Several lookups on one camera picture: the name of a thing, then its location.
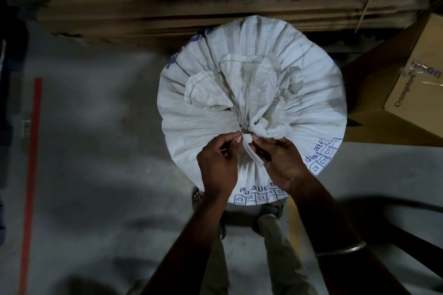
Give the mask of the person's right sandal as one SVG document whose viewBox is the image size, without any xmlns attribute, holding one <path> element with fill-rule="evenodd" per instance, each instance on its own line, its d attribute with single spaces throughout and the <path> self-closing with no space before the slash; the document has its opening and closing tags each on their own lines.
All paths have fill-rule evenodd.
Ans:
<svg viewBox="0 0 443 295">
<path fill-rule="evenodd" d="M 259 227 L 259 219 L 264 215 L 272 215 L 275 216 L 277 219 L 280 219 L 283 214 L 285 202 L 286 198 L 283 198 L 281 200 L 261 205 L 258 214 L 255 216 L 255 219 L 252 223 L 252 230 L 258 235 L 263 236 Z"/>
</svg>

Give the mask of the white plastic tie strip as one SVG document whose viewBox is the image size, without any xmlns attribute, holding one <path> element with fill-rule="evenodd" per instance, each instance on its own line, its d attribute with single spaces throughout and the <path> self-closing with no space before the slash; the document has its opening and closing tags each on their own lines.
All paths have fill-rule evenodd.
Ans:
<svg viewBox="0 0 443 295">
<path fill-rule="evenodd" d="M 259 166 L 263 167 L 263 160 L 251 148 L 250 144 L 253 142 L 252 134 L 242 133 L 242 143 L 246 153 Z"/>
</svg>

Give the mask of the person's beige trousers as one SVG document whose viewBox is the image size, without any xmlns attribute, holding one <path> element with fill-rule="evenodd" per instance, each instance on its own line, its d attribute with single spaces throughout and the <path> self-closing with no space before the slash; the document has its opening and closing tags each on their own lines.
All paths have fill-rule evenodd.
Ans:
<svg viewBox="0 0 443 295">
<path fill-rule="evenodd" d="M 261 215 L 257 220 L 264 238 L 273 295 L 318 295 L 308 281 L 301 260 L 281 231 L 277 216 Z M 228 295 L 228 268 L 218 233 L 212 245 L 200 295 Z"/>
</svg>

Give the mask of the person's right hand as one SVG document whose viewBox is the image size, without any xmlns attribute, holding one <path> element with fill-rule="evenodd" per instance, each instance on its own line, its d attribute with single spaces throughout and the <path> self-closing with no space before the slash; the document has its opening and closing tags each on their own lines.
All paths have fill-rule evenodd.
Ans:
<svg viewBox="0 0 443 295">
<path fill-rule="evenodd" d="M 298 149 L 289 139 L 287 139 L 287 160 L 272 164 L 265 169 L 271 181 L 291 196 L 312 177 Z"/>
</svg>

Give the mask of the person's right forearm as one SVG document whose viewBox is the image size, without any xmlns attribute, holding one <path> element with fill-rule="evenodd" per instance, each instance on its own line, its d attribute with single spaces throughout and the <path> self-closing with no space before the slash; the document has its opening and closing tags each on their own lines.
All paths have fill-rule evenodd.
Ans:
<svg viewBox="0 0 443 295">
<path fill-rule="evenodd" d="M 316 177 L 310 177 L 291 197 L 315 253 L 362 241 Z M 367 246 L 317 260 L 329 295 L 411 295 Z"/>
</svg>

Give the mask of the brown printed cardboard box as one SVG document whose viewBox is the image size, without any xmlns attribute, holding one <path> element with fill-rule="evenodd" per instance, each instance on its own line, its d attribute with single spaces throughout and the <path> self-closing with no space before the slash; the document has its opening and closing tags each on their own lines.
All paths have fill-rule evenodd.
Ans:
<svg viewBox="0 0 443 295">
<path fill-rule="evenodd" d="M 443 16 L 418 20 L 341 72 L 343 141 L 443 148 Z"/>
</svg>

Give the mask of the thin metal bangle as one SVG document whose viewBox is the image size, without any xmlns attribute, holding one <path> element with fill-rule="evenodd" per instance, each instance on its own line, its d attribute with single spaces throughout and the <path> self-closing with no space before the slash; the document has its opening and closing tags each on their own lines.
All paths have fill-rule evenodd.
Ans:
<svg viewBox="0 0 443 295">
<path fill-rule="evenodd" d="M 335 249 L 329 252 L 321 252 L 321 253 L 316 253 L 315 256 L 317 258 L 322 258 L 322 257 L 336 257 L 336 256 L 341 256 L 341 255 L 345 255 L 345 254 L 349 254 L 349 253 L 354 253 L 357 251 L 360 251 L 361 249 L 366 247 L 366 242 L 358 242 L 357 244 L 345 247 L 345 248 L 339 248 L 339 249 Z"/>
</svg>

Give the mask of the person's left hand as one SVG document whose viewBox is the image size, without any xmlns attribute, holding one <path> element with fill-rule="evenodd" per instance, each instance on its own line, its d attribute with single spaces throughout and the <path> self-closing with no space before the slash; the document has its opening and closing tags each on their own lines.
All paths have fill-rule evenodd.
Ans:
<svg viewBox="0 0 443 295">
<path fill-rule="evenodd" d="M 228 202 L 238 180 L 238 157 L 228 160 L 226 157 L 210 157 L 208 144 L 197 155 L 201 171 L 205 197 L 220 198 Z"/>
</svg>

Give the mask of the white woven plastic sack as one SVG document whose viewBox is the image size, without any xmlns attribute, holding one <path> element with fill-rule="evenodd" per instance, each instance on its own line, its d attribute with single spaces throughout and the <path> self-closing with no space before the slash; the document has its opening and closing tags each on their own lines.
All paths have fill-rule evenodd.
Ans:
<svg viewBox="0 0 443 295">
<path fill-rule="evenodd" d="M 162 130 L 174 163 L 203 190 L 197 154 L 219 134 L 289 139 L 318 175 L 342 144 L 347 123 L 342 74 L 291 24 L 251 16 L 192 37 L 160 74 Z M 287 197 L 240 147 L 229 203 Z"/>
</svg>

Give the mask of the person's left forearm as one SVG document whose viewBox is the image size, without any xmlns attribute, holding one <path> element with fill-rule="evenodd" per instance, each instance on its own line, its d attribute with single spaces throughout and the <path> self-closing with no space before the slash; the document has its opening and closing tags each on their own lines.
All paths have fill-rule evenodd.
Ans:
<svg viewBox="0 0 443 295">
<path fill-rule="evenodd" d="M 205 192 L 180 236 L 140 295 L 200 295 L 212 245 L 228 196 Z"/>
</svg>

